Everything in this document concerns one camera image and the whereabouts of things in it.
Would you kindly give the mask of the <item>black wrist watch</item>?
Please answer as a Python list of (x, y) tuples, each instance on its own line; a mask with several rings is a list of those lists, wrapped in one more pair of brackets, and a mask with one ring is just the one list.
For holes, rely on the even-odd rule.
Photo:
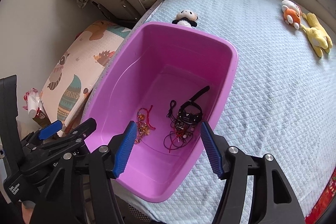
[(203, 118), (203, 110), (196, 100), (210, 90), (209, 86), (205, 86), (196, 92), (188, 101), (183, 103), (179, 108), (177, 118), (185, 124), (196, 125)]

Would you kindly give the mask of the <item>panda plush toy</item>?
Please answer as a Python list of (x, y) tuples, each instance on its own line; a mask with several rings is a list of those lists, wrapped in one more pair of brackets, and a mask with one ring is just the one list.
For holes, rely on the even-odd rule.
[(198, 20), (198, 16), (196, 13), (192, 12), (191, 10), (182, 10), (181, 12), (177, 13), (175, 19), (172, 21), (172, 24), (192, 28), (196, 27)]

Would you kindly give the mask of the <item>animal print play mat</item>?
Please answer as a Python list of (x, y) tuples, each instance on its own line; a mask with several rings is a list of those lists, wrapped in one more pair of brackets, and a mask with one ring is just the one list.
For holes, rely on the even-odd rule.
[(61, 121), (63, 136), (76, 118), (130, 29), (106, 20), (87, 27), (64, 52), (41, 91), (41, 101), (51, 122)]

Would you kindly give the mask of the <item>black cord jewelry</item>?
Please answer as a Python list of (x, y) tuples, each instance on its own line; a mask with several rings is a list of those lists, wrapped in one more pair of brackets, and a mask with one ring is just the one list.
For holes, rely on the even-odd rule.
[(175, 100), (170, 101), (170, 108), (169, 108), (169, 111), (166, 115), (167, 118), (170, 118), (170, 119), (174, 118), (173, 110), (174, 110), (176, 104), (177, 104), (177, 102)]

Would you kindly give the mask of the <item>orange white plush toy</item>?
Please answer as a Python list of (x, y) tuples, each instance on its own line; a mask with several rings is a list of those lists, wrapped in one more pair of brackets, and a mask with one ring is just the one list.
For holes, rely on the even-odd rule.
[(293, 26), (296, 30), (299, 30), (302, 17), (301, 8), (290, 0), (282, 0), (281, 9), (285, 23)]

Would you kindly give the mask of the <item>purple plastic bin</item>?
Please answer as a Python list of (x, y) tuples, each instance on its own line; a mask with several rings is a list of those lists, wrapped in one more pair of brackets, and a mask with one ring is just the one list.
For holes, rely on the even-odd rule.
[(143, 200), (167, 200), (203, 151), (199, 130), (185, 147), (173, 149), (167, 117), (170, 102), (181, 106), (208, 86), (197, 104), (204, 120), (215, 127), (237, 64), (236, 49), (222, 38), (171, 23), (143, 24), (114, 54), (92, 93), (83, 119), (93, 118), (97, 128), (86, 138), (88, 149), (109, 143), (136, 119), (140, 108), (149, 109), (153, 129), (133, 147), (117, 181)]

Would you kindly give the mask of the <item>yellow plush toy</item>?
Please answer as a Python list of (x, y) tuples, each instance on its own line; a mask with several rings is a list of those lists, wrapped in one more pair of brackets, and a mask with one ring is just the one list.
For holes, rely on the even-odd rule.
[(305, 32), (315, 54), (321, 58), (324, 52), (330, 53), (330, 49), (333, 47), (332, 39), (320, 24), (316, 15), (308, 12), (307, 14), (303, 13), (302, 17), (306, 20), (309, 26), (307, 27), (301, 24), (301, 29)]

